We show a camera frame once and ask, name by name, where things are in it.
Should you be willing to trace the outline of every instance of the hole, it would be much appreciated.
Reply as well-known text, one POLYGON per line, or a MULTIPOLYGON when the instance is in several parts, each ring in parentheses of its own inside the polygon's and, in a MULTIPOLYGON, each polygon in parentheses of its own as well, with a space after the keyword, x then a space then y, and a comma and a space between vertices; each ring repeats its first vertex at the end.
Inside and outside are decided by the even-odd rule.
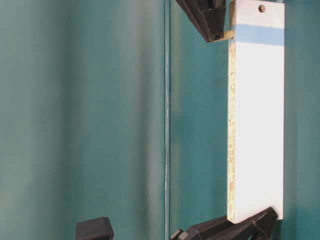
POLYGON ((266 7, 264 5, 259 6, 259 12, 264 13, 266 11, 266 7))

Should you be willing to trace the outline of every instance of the blue tape stripe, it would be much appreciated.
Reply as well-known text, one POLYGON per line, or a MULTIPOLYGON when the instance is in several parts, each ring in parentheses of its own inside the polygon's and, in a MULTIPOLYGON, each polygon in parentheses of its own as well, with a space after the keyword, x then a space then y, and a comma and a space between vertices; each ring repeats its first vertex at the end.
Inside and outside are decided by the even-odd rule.
POLYGON ((284 46, 285 30, 283 28, 275 27, 236 24, 235 41, 243 43, 284 46))

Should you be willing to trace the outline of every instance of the teal background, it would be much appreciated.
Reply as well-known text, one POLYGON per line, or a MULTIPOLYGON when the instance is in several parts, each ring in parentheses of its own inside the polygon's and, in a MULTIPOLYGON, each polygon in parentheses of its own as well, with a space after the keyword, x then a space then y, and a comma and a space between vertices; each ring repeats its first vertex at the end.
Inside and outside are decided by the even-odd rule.
POLYGON ((0 239, 164 236, 164 4, 0 1, 0 239))
MULTIPOLYGON (((285 199, 273 239, 316 240, 320 2, 284 2, 285 199)), ((0 239, 73 239, 76 222, 100 216, 115 239, 164 238, 165 37, 169 232, 226 214, 228 43, 205 43, 170 5, 165 36, 163 1, 0 0, 0 239)))
MULTIPOLYGON (((320 31, 316 27, 320 2, 284 3, 284 220, 272 239, 316 240, 320 235, 320 31)), ((204 43, 174 0, 170 38, 172 234, 227 213, 228 43, 204 43)))

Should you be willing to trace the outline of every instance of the black clamp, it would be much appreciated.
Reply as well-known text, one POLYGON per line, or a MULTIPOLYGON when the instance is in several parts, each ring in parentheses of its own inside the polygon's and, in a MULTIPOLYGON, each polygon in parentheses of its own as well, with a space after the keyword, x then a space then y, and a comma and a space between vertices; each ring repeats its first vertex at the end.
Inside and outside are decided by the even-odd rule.
POLYGON ((233 224, 226 216, 179 229, 170 240, 270 240, 278 215, 272 207, 233 224))
POLYGON ((176 2, 207 43, 224 38, 226 0, 176 0, 176 2))

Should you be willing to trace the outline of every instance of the white panel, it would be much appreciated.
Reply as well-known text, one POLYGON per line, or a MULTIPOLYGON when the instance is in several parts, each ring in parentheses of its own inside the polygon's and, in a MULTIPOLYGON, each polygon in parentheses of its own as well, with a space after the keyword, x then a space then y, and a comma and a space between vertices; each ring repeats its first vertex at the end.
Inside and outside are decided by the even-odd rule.
POLYGON ((229 50, 234 91, 229 89, 228 96, 228 219, 239 223, 268 207, 283 219, 285 9, 282 3, 237 0, 235 13, 229 50))
POLYGON ((236 1, 236 23, 262 27, 285 28, 285 5, 278 2, 258 0, 236 1), (265 12, 259 6, 265 6, 265 12))

